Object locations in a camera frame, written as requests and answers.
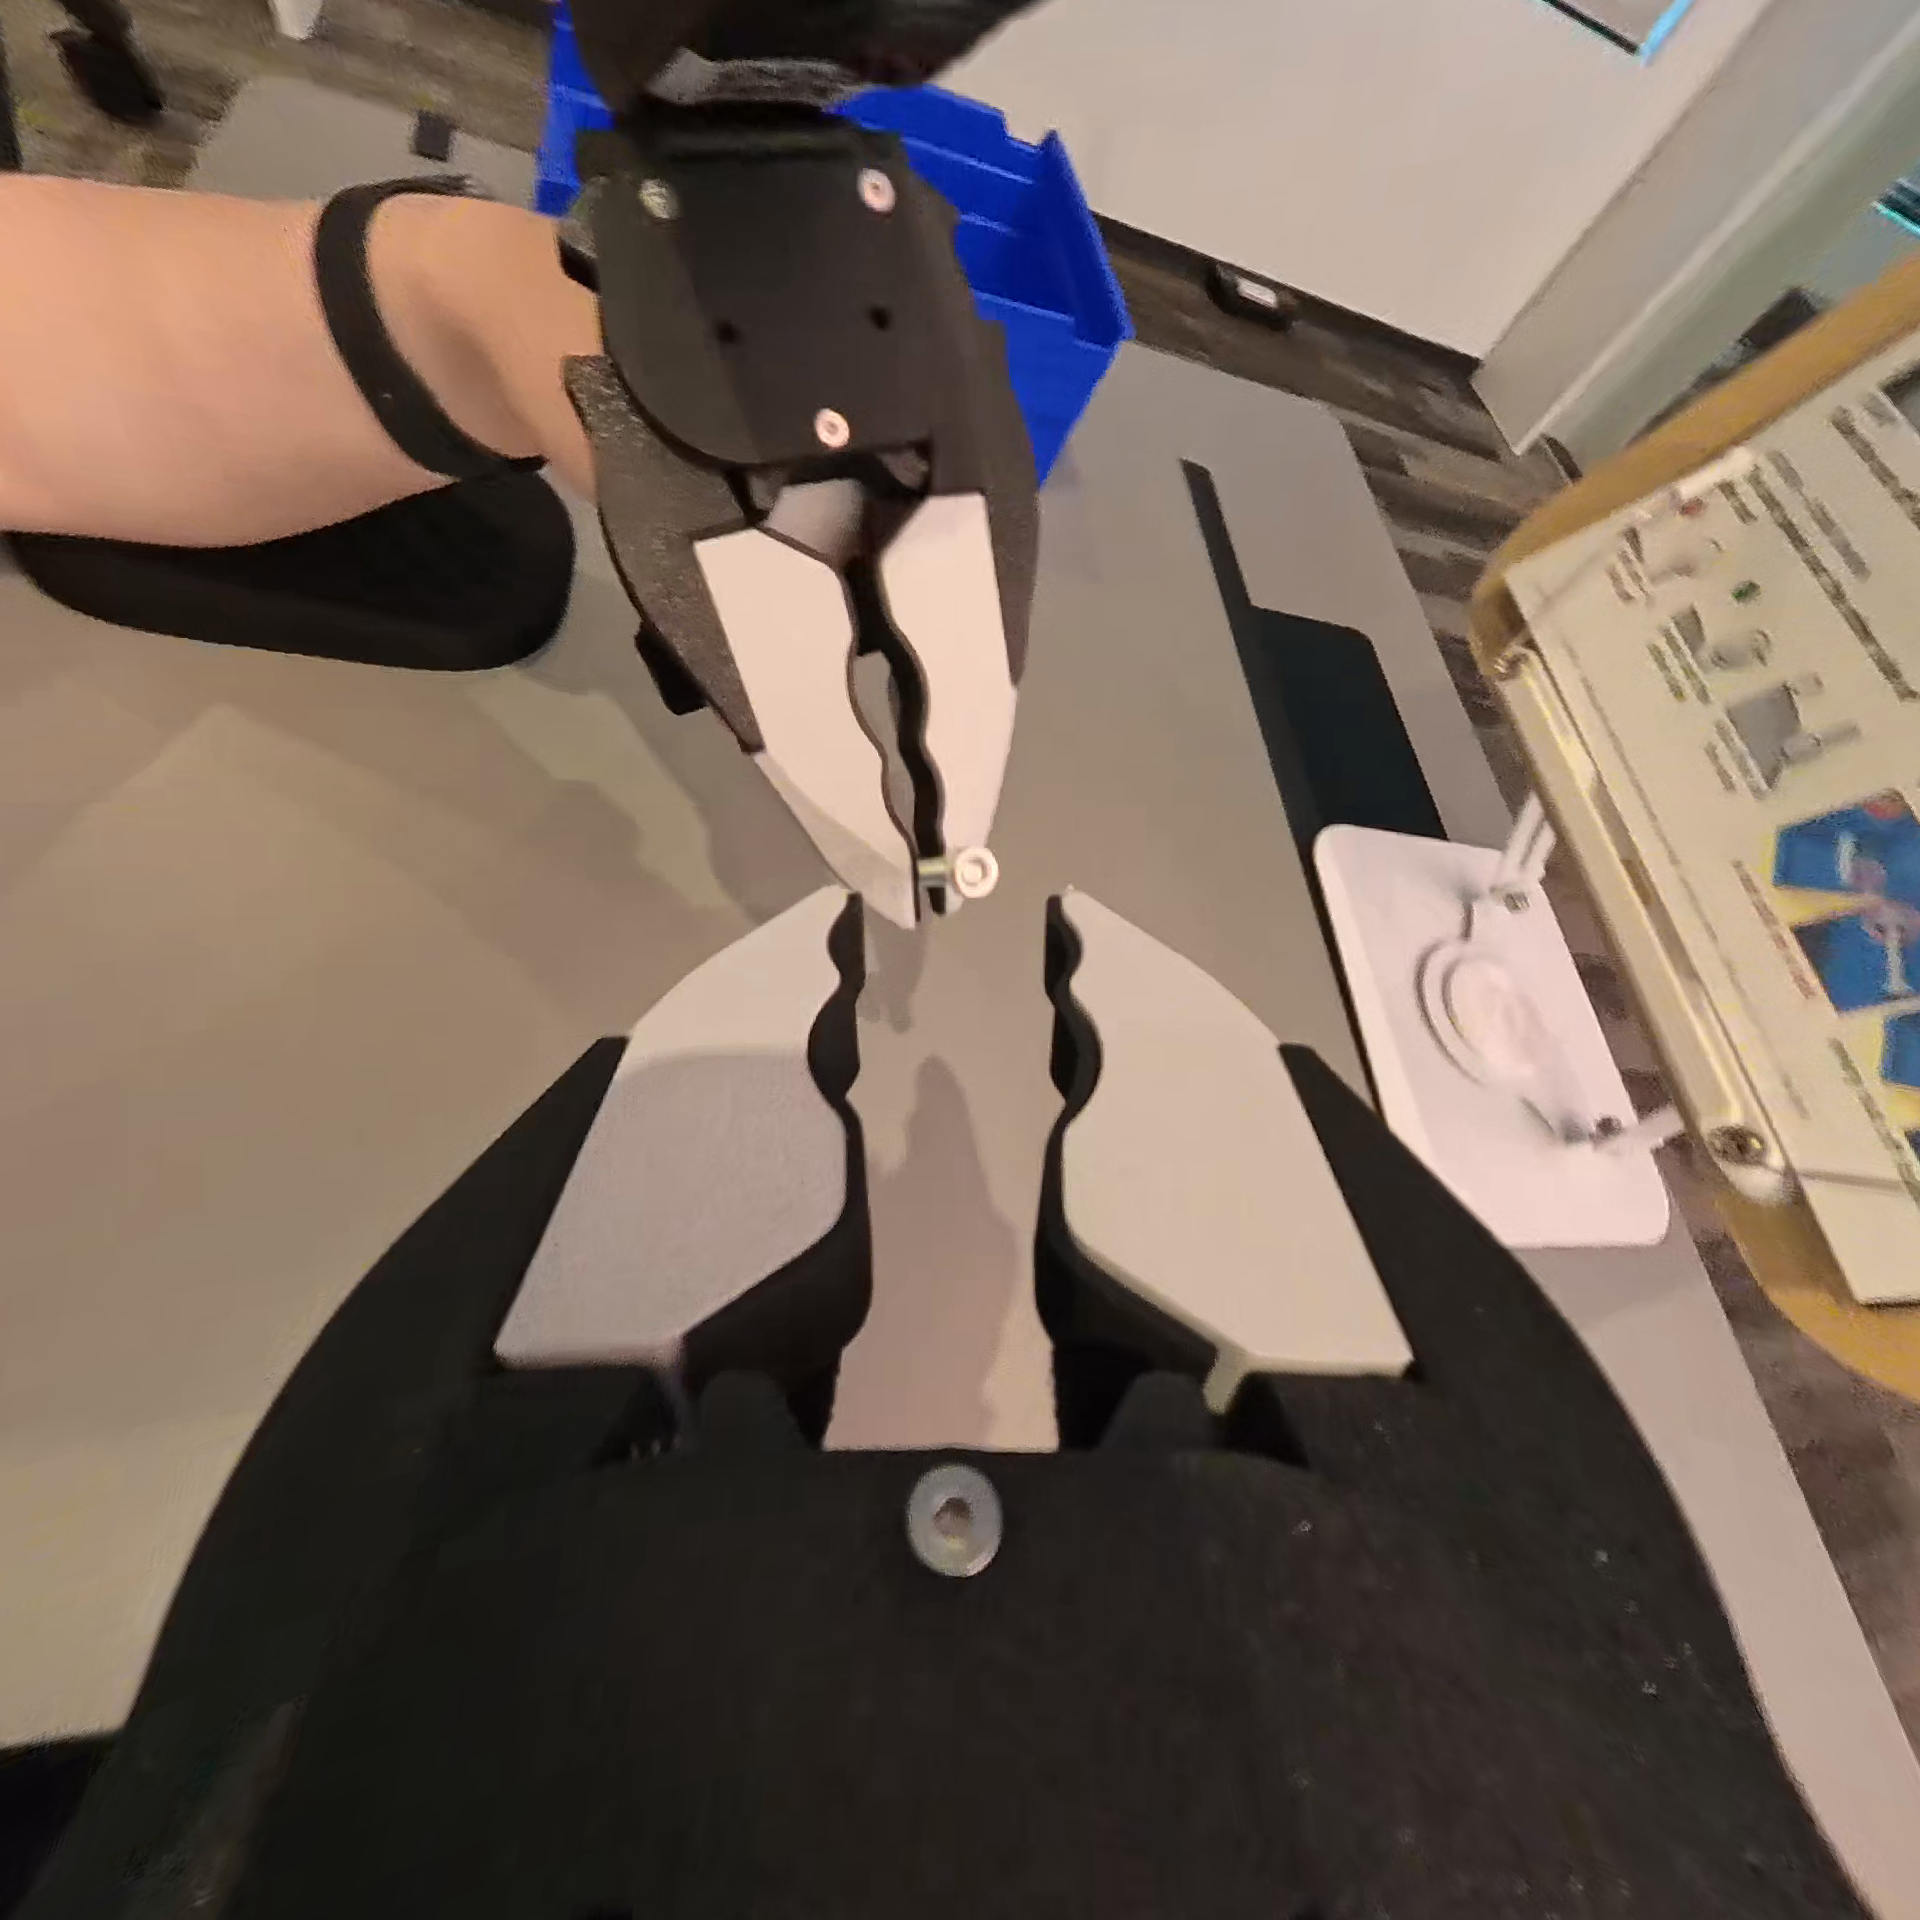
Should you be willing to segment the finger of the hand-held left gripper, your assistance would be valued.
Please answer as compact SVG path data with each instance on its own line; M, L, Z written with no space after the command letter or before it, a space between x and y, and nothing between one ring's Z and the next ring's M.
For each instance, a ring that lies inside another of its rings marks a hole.
M877 552L918 859L985 845L1014 738L985 502L927 497Z
M918 863L886 796L881 747L854 710L842 575L765 529L703 540L691 552L752 710L753 763L829 872L910 931Z

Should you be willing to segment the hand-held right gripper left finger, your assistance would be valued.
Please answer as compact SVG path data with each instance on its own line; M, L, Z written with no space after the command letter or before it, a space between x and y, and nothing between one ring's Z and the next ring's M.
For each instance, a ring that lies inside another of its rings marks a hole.
M852 1111L864 909L819 887L629 1028L492 1341L499 1365L752 1370L822 1442L876 1297Z

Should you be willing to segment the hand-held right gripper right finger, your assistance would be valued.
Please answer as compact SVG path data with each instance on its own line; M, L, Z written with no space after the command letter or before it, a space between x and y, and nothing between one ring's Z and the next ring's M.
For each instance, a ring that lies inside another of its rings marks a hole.
M1258 1377L1407 1377L1397 1322L1281 1038L1091 893L1045 900L1060 1111L1034 1300L1060 1442L1168 1370L1232 1417Z

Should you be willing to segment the black rolling stand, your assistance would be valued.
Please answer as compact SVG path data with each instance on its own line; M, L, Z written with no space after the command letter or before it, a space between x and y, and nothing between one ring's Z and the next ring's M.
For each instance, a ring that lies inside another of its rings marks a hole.
M127 3L56 3L51 48L80 94L115 123L146 131L168 114Z

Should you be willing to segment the black wristband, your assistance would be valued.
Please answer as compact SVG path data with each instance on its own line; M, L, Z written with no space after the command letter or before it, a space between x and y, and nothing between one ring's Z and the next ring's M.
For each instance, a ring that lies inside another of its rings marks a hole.
M536 475L538 454L512 456L471 438L396 347L372 284L372 220L396 199L478 199L468 175L354 184L322 199L311 267L330 343L372 422L419 471L444 484Z

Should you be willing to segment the grey desk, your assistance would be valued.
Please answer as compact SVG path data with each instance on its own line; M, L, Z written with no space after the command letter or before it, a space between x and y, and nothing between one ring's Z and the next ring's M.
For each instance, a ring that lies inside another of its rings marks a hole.
M834 1441L1041 1445L1045 899L1083 887L1362 1084L1188 499L1262 612L1373 639L1442 831L1508 807L1332 410L1131 347L1045 485L1000 895L876 931L876 1308ZM599 1038L825 882L634 656L588 514L531 664L122 635L3 569L3 1743L131 1706L279 1386Z

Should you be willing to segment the person's left hand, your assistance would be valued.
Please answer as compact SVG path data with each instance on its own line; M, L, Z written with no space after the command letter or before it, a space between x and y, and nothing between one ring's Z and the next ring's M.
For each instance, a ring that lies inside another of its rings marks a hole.
M593 499L566 361L604 347L599 299L562 267L556 223L519 207L401 194L374 207L366 261L392 347L481 447L542 456Z

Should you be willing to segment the blue bin with divider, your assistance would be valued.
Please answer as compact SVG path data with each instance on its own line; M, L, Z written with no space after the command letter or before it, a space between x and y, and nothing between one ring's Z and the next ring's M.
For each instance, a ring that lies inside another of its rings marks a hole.
M745 514L1031 499L1131 335L1058 133L942 86L1030 3L558 3L542 209L623 405Z

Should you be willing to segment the person's left forearm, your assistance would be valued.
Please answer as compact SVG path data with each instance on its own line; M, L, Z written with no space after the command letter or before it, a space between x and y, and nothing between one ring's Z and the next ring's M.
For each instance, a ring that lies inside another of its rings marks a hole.
M318 204L3 180L3 533L222 550L442 484L358 394Z

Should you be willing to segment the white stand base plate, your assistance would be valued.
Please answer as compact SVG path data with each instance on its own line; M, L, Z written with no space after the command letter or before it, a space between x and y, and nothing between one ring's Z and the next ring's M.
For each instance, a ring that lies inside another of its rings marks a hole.
M1332 827L1313 870L1379 1106L1513 1251L1627 1251L1670 1231L1656 1155L1693 1143L1717 1202L1798 1198L1779 1129L1685 958L1589 729L1536 649L1503 685L1527 789L1503 845ZM1666 1097L1632 1116L1548 899L1588 899Z

